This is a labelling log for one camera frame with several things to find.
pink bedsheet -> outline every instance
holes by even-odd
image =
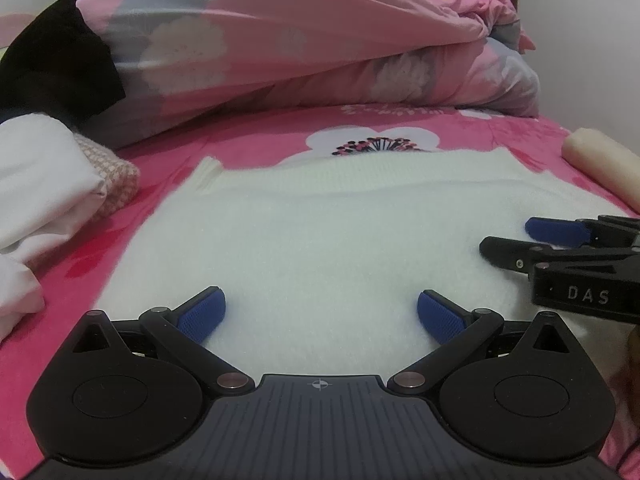
[[[345,126],[359,129],[346,132]],[[551,171],[624,207],[562,160],[560,147],[566,135],[566,130],[544,118],[517,119],[476,110],[351,105],[209,119],[123,150],[120,154],[142,171],[136,199],[112,217],[85,228],[39,273],[46,309],[26,318],[0,349],[0,459],[16,478],[26,475],[40,461],[25,416],[33,385],[78,318],[91,309],[136,228],[204,156],[215,156],[226,168],[239,169],[272,166],[289,157],[343,156],[378,149],[489,151],[506,146],[531,170]],[[626,412],[623,372],[613,387],[618,418],[602,452],[610,465],[638,433]],[[631,457],[623,472],[630,479],[640,479],[640,458]]]

round joint pin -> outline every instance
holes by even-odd
[[[403,388],[419,388],[426,379],[418,372],[400,372],[394,376],[394,382]]]
[[[218,386],[222,386],[225,390],[237,390],[249,383],[249,377],[239,372],[229,372],[218,377]]]

crosshair marking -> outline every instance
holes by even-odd
[[[316,390],[322,390],[324,388],[328,388],[329,386],[331,386],[331,384],[325,381],[323,378],[317,378],[312,383],[307,383],[307,384],[309,384],[310,386],[313,386]]]

white flower print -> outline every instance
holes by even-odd
[[[485,121],[490,121],[493,117],[504,117],[504,115],[498,112],[484,109],[464,108],[462,110],[459,110],[459,112],[460,115],[464,115],[465,117],[484,119]]]
[[[163,23],[149,36],[140,69],[149,86],[163,95],[201,90],[225,80],[222,27],[205,18],[184,16]]]
[[[433,68],[427,55],[407,52],[385,59],[376,74],[370,97],[379,103],[424,103]]]
[[[424,128],[398,126],[376,132],[364,126],[336,126],[319,130],[306,138],[308,152],[297,153],[281,162],[332,155],[382,151],[439,152],[440,137]]]

white cloth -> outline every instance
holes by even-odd
[[[102,205],[104,180],[71,131],[41,114],[0,124],[0,341],[44,306],[26,264],[68,241]]]
[[[9,471],[9,468],[1,460],[0,460],[0,474],[2,476],[4,476],[5,478],[7,478],[7,479],[13,478],[13,476],[11,474],[11,471]]]
[[[485,236],[527,239],[531,216],[622,214],[533,174],[505,149],[376,153],[224,171],[205,159],[139,229],[97,308],[134,319],[206,286],[227,298],[206,346],[263,373],[379,374],[436,347],[416,301],[432,288],[469,310],[531,320],[523,274],[482,259]],[[562,313],[604,376],[629,327]]]

